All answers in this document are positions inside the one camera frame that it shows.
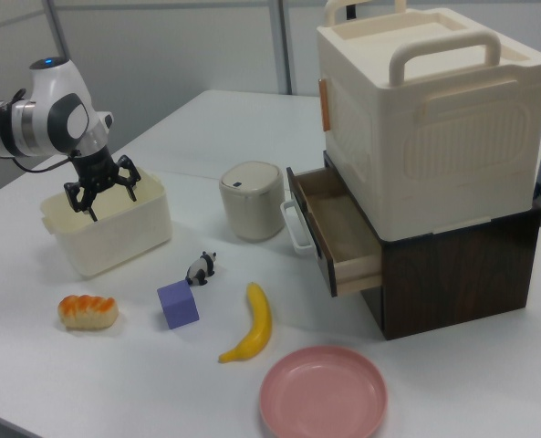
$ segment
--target white plastic basket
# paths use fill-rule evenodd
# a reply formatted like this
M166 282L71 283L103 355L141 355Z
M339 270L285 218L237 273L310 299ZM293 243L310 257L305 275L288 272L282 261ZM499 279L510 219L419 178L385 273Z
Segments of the white plastic basket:
M327 152L385 241L531 208L541 53L449 9L318 28Z
M95 276L171 238L169 205L162 184L142 169L133 202L120 185L100 193L97 222L74 213L64 193L41 203L43 224L83 276Z

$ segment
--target dark wooden cabinet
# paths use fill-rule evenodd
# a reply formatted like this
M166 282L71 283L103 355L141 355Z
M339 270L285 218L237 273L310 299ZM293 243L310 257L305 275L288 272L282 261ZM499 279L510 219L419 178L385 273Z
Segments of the dark wooden cabinet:
M360 292L386 339L524 308L541 209L396 242L379 239L325 155L294 175L297 200L336 297Z

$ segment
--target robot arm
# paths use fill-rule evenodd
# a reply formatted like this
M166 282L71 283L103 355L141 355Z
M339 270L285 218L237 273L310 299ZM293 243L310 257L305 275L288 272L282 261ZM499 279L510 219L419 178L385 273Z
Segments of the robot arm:
M87 212L94 221L96 195L114 184L125 186L136 201L133 189L140 175L128 157L122 156L116 163L112 160L108 150L112 115L93 109L74 63L49 57L30 69L31 98L23 99L25 90L21 89L10 101L0 101L0 158L67 155L79 177L78 182L64 185L69 203L74 211ZM120 168L128 170L129 176L121 176Z

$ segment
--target purple cube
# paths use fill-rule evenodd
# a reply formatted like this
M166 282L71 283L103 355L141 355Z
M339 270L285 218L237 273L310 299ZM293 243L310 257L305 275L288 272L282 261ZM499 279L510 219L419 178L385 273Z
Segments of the purple cube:
M199 320L195 299L187 281L178 281L172 285L161 287L157 289L157 293L169 329L176 329Z

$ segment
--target toy bread roll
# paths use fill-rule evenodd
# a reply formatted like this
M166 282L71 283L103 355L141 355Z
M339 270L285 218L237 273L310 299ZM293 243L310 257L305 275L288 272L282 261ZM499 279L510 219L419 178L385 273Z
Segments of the toy bread roll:
M57 308L61 322L68 329L106 329L118 317L114 298L70 295L63 298Z

